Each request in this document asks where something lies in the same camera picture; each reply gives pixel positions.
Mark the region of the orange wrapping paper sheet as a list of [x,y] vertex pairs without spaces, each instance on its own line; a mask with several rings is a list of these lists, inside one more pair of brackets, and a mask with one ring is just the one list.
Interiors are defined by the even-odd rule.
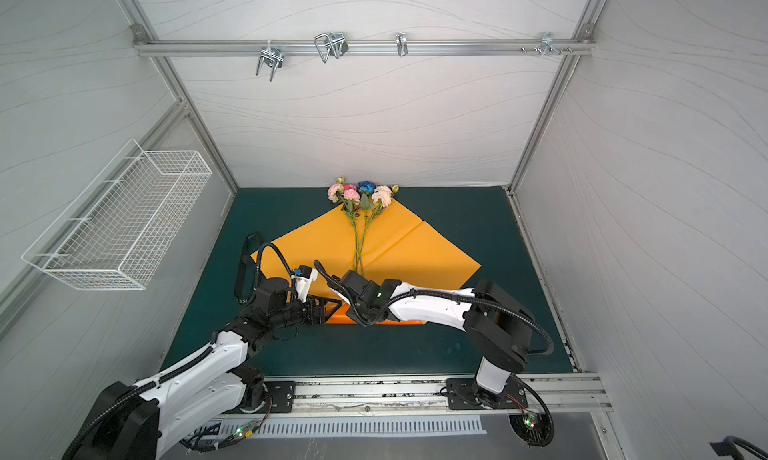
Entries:
[[[402,204],[390,198],[368,226],[362,211],[353,229],[345,210],[344,194],[329,191],[334,209],[316,220],[272,242],[282,253],[289,267],[313,266],[319,260],[327,273],[342,277],[355,265],[362,265],[361,275],[381,285],[387,279],[400,280],[413,288],[458,291],[480,268],[480,264],[441,236],[428,223]],[[360,258],[357,241],[363,239]],[[288,279],[286,270],[274,251],[269,248],[261,255],[261,272],[267,278]],[[470,304],[408,297],[394,304],[395,314],[405,316],[385,320],[385,325],[435,323],[462,329],[464,313]]]

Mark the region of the peach fake flower spray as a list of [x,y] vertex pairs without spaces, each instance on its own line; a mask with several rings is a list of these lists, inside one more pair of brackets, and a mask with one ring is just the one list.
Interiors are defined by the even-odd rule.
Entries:
[[376,186],[371,192],[361,192],[359,213],[363,218],[363,227],[356,243],[355,266],[356,272],[361,275],[364,274],[363,250],[369,230],[373,222],[391,206],[398,191],[397,185],[392,187],[383,185]]

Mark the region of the blue fake rose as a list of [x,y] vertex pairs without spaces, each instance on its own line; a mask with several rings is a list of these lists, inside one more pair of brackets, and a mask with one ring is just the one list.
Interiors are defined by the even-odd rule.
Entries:
[[360,182],[357,185],[357,191],[360,196],[358,211],[361,215],[367,215],[374,209],[374,200],[372,199],[375,193],[376,186],[369,181]]

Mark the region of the pink fake flower spray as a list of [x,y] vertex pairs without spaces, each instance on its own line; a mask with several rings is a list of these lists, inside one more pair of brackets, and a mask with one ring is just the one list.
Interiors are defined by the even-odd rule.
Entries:
[[342,194],[343,194],[343,188],[345,186],[351,187],[354,185],[346,184],[343,178],[337,178],[336,181],[329,187],[327,192],[328,199],[334,204],[340,204],[342,206],[343,212],[344,212],[344,206],[343,206]]

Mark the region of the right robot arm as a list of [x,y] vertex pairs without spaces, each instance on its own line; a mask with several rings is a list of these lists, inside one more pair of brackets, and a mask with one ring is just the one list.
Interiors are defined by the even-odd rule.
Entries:
[[438,290],[392,279],[377,284],[350,271],[342,278],[331,277],[327,284],[359,325],[424,322],[468,335],[482,355],[474,385],[487,394],[500,395],[531,357],[554,352],[554,341],[535,317],[490,281],[468,289]]

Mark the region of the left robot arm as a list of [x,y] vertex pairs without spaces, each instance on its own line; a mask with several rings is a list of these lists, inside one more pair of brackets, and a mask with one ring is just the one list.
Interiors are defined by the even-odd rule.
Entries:
[[246,363],[275,330],[328,321],[326,300],[309,293],[316,279],[315,270],[299,269],[290,280],[265,280],[239,315],[196,352],[131,385],[117,381],[104,388],[64,458],[158,459],[214,416],[258,408],[263,375]]

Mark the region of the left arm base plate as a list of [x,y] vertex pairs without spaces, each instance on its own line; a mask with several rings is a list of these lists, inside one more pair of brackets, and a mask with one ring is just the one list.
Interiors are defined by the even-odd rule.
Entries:
[[234,409],[242,414],[291,413],[295,399],[293,381],[261,381],[248,386],[241,403]]

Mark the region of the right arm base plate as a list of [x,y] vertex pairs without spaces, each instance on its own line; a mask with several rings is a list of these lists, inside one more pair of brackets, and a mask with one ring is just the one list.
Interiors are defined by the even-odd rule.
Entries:
[[450,410],[520,410],[528,409],[522,382],[510,377],[501,393],[482,389],[474,379],[456,377],[446,380],[439,394],[447,399]]

